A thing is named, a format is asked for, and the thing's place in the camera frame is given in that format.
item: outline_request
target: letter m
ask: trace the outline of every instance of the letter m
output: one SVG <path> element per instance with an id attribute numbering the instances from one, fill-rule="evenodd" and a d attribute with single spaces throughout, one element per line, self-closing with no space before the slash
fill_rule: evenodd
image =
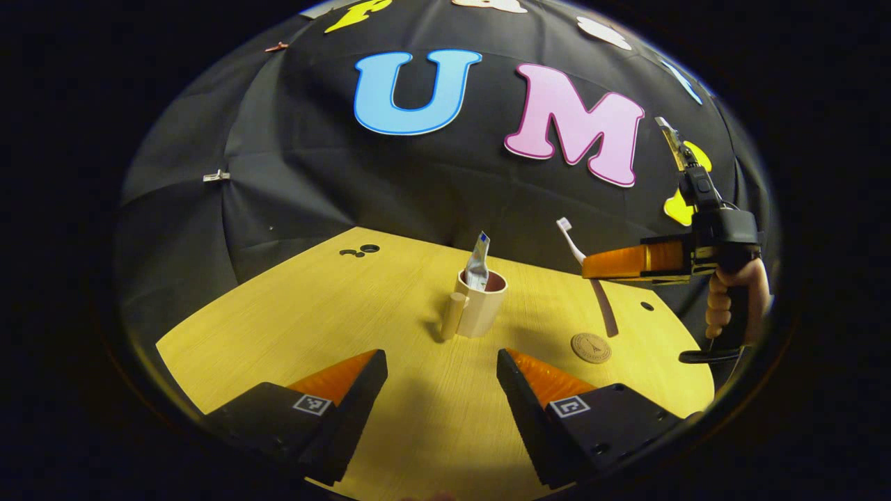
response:
<path id="1" fill-rule="evenodd" d="M 588 159 L 588 170 L 614 185 L 634 185 L 634 144 L 644 115 L 640 105 L 610 92 L 588 111 L 566 74 L 537 64 L 520 64 L 517 72 L 527 80 L 526 109 L 519 131 L 504 138 L 509 151 L 550 159 L 554 146 L 548 141 L 548 127 L 553 119 L 569 165 L 576 165 L 602 137 L 600 152 Z"/>

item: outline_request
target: beige cup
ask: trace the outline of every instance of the beige cup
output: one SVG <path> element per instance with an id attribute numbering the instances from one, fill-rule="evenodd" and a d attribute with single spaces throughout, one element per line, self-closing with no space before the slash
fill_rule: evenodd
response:
<path id="1" fill-rule="evenodd" d="M 483 337 L 495 323 L 495 316 L 498 315 L 506 292 L 507 281 L 492 270 L 489 270 L 485 291 L 468 287 L 464 282 L 464 270 L 458 272 L 458 280 L 443 320 L 443 339 L 451 338 L 453 333 L 468 338 Z M 456 324 L 457 327 L 452 332 L 453 325 Z"/>

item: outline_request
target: coaster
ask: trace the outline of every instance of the coaster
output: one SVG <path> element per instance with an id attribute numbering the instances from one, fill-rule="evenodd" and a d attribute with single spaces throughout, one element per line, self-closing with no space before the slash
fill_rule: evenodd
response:
<path id="1" fill-rule="evenodd" d="M 592 364 L 602 364 L 612 355 L 612 349 L 607 342 L 594 334 L 576 334 L 572 337 L 571 344 L 572 350 L 579 358 Z"/>

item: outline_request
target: wood grain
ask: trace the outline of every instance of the wood grain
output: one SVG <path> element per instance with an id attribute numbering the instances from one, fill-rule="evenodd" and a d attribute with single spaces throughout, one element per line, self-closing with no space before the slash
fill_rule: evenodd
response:
<path id="1" fill-rule="evenodd" d="M 339 254 L 366 243 L 380 251 Z M 603 364 L 589 364 L 570 348 L 577 333 L 607 339 L 591 284 L 495 256 L 487 264 L 510 289 L 491 332 L 442 342 L 455 273 L 469 255 L 353 228 L 215 300 L 158 349 L 205 413 L 259 382 L 287 386 L 368 349 L 386 350 L 389 378 L 346 476 L 332 488 L 360 499 L 420 498 L 439 489 L 465 501 L 551 492 L 535 476 L 495 377 L 500 348 L 594 386 L 622 382 L 680 417 L 711 402 L 707 366 L 677 360 L 681 351 L 698 349 L 683 324 L 654 292 L 627 285 L 603 283 L 619 331 Z"/>

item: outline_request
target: blue letter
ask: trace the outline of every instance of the blue letter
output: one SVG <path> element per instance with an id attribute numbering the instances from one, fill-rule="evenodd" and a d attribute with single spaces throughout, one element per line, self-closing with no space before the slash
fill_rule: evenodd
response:
<path id="1" fill-rule="evenodd" d="M 461 111 L 470 65 L 483 59 L 478 53 L 448 49 L 433 51 L 427 59 L 437 64 L 437 81 L 427 106 L 403 110 L 393 104 L 399 67 L 412 60 L 409 53 L 380 53 L 356 63 L 356 119 L 363 126 L 393 136 L 416 136 L 445 127 Z"/>
<path id="2" fill-rule="evenodd" d="M 690 81 L 687 78 L 685 78 L 681 74 L 680 71 L 676 70 L 674 68 L 674 66 L 672 66 L 671 64 L 668 64 L 667 62 L 664 62 L 661 59 L 659 60 L 659 62 L 664 64 L 666 66 L 666 68 L 668 68 L 668 70 L 671 71 L 671 74 L 674 75 L 675 78 L 677 78 L 677 81 L 681 82 L 681 85 L 683 86 L 684 90 L 687 91 L 687 94 L 689 94 L 690 97 L 692 97 L 694 101 L 696 101 L 697 103 L 699 103 L 699 105 L 701 105 L 702 100 L 699 99 L 699 96 L 696 95 L 695 92 L 693 92 L 693 86 L 690 85 Z"/>

